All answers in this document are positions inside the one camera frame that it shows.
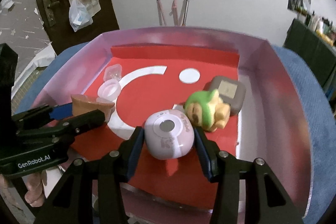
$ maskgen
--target door handle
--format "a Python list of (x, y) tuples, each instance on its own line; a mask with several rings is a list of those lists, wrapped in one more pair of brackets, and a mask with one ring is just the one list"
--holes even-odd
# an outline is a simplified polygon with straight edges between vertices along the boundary
[(45, 10), (45, 13), (47, 15), (47, 20), (48, 20), (48, 23), (49, 23), (49, 26), (52, 27), (56, 24), (56, 19), (55, 19), (55, 16), (54, 16), (54, 12), (53, 12), (53, 7), (59, 5), (60, 2), (59, 1), (56, 1), (56, 2), (51, 2), (51, 0), (43, 0), (43, 6), (44, 6), (44, 10)]

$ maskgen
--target toy ear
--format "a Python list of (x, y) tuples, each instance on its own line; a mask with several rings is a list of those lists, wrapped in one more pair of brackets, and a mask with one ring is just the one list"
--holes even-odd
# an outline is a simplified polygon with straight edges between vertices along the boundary
[(217, 103), (219, 98), (219, 91), (217, 89), (214, 89), (210, 93), (210, 103)]

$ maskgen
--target red mat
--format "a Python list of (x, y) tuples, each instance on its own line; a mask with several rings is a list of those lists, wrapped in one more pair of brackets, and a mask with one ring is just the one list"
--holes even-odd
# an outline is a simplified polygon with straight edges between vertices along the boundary
[[(155, 112), (183, 104), (191, 93), (206, 89), (216, 75), (238, 79), (239, 55), (231, 52), (177, 46), (112, 47), (111, 51), (113, 58), (108, 66), (121, 64), (122, 76), (139, 68), (167, 66), (164, 75), (142, 76), (122, 89), (116, 108), (120, 118), (132, 127), (143, 126)], [(184, 84), (179, 80), (180, 72), (186, 68), (200, 72), (196, 83)], [(86, 95), (97, 96), (104, 71)], [(207, 133), (207, 137), (216, 141), (221, 150), (235, 155), (237, 127), (237, 116), (230, 117), (223, 130)], [(97, 160), (116, 150), (122, 141), (106, 126), (77, 136), (72, 147), (88, 160)], [(182, 158), (162, 161), (153, 158), (146, 145), (129, 184), (165, 200), (205, 209), (213, 208), (217, 188), (217, 184), (210, 184), (203, 176), (194, 149)]]

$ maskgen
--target beige square label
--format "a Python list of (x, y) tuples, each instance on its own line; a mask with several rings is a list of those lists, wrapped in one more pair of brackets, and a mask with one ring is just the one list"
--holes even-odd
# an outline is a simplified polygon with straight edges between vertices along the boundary
[(218, 87), (220, 94), (233, 99), (235, 97), (237, 85), (222, 81)]

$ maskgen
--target dark brown door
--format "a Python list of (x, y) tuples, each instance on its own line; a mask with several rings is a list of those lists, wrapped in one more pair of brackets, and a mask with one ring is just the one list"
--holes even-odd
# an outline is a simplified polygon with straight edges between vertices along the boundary
[(91, 41), (103, 32), (118, 30), (119, 26), (113, 10), (111, 0), (99, 0), (101, 10), (95, 14), (93, 23), (83, 29), (74, 32), (69, 23), (68, 0), (50, 0), (52, 3), (59, 1), (58, 5), (53, 7), (54, 20), (56, 24), (52, 27), (48, 24), (46, 12), (44, 10), (43, 0), (36, 0), (37, 6), (44, 22), (52, 46), (56, 54), (60, 54), (65, 49), (84, 42)]

